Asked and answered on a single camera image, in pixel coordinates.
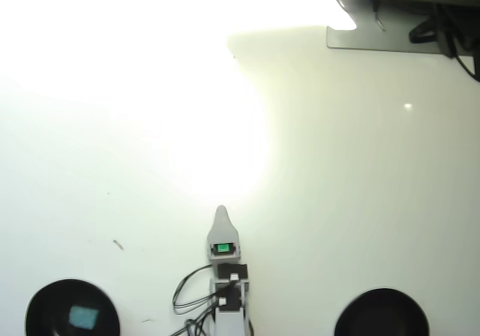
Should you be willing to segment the grey gripper green label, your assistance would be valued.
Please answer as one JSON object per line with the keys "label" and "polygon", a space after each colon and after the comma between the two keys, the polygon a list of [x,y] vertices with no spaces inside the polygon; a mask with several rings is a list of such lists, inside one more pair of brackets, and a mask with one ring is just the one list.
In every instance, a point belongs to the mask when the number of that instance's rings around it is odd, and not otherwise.
{"label": "grey gripper green label", "polygon": [[224,205],[217,207],[208,233],[208,259],[211,263],[239,263],[241,259],[239,232]]}

